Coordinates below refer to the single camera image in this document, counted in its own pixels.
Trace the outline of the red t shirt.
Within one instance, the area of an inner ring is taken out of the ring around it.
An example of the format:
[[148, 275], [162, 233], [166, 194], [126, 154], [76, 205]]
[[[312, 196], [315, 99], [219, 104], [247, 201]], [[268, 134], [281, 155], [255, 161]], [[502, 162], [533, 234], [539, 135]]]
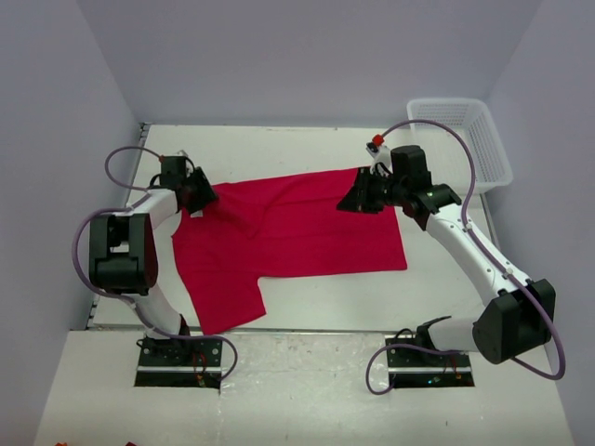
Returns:
[[200, 216], [182, 211], [176, 268], [200, 326], [217, 335], [265, 315], [258, 280], [407, 268], [396, 213], [337, 210], [354, 168], [220, 183]]

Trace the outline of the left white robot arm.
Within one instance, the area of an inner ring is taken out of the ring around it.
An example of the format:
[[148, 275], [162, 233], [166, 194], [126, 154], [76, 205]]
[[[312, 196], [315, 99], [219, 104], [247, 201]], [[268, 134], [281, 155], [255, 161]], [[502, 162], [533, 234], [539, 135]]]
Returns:
[[125, 303], [154, 340], [190, 341], [184, 317], [159, 287], [154, 231], [184, 211], [202, 212], [218, 200], [202, 168], [184, 155], [159, 158], [161, 170], [142, 196], [124, 209], [102, 210], [89, 220], [88, 279], [99, 293]]

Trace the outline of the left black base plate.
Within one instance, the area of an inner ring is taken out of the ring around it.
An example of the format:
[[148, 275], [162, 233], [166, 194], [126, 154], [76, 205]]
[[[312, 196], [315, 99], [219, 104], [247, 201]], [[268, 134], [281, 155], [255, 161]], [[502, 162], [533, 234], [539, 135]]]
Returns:
[[137, 346], [139, 360], [135, 387], [220, 389], [221, 341], [143, 337], [137, 341]]

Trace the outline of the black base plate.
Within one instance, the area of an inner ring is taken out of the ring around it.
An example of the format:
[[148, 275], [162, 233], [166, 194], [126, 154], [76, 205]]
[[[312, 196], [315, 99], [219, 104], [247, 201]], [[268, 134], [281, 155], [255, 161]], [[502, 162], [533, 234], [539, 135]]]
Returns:
[[137, 346], [139, 360], [135, 387], [220, 389], [221, 341], [143, 337], [137, 341]]
[[475, 386], [467, 354], [438, 356], [410, 348], [391, 348], [386, 359], [394, 389]]

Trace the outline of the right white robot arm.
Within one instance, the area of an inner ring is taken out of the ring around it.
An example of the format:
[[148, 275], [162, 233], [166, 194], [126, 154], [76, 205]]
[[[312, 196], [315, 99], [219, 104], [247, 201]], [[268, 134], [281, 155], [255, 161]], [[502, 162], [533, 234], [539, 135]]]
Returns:
[[337, 210], [377, 214], [399, 207], [455, 260], [478, 292], [484, 309], [477, 319], [443, 316], [418, 326], [422, 348], [479, 352], [500, 364], [545, 345], [551, 332], [555, 290], [513, 266], [465, 216], [461, 200], [447, 185], [435, 185], [425, 152], [418, 146], [391, 150], [390, 171], [361, 167]]

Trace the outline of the white plastic basket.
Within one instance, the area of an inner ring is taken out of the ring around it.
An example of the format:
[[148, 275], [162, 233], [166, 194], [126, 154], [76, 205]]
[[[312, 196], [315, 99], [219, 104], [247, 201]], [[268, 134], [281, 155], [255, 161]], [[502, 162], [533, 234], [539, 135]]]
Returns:
[[[508, 186], [513, 180], [509, 159], [487, 105], [476, 98], [417, 98], [406, 106], [411, 120], [432, 120], [453, 129], [467, 144], [476, 171], [474, 191]], [[470, 170], [458, 141], [441, 128], [411, 125], [414, 142], [429, 158], [429, 167], [459, 193], [469, 188]]]

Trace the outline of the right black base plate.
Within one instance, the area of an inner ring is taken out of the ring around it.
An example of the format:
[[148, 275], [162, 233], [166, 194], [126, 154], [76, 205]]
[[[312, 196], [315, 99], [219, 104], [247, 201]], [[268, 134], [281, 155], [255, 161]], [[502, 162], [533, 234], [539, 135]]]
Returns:
[[391, 348], [386, 359], [394, 389], [475, 386], [467, 354], [438, 356], [410, 348]]

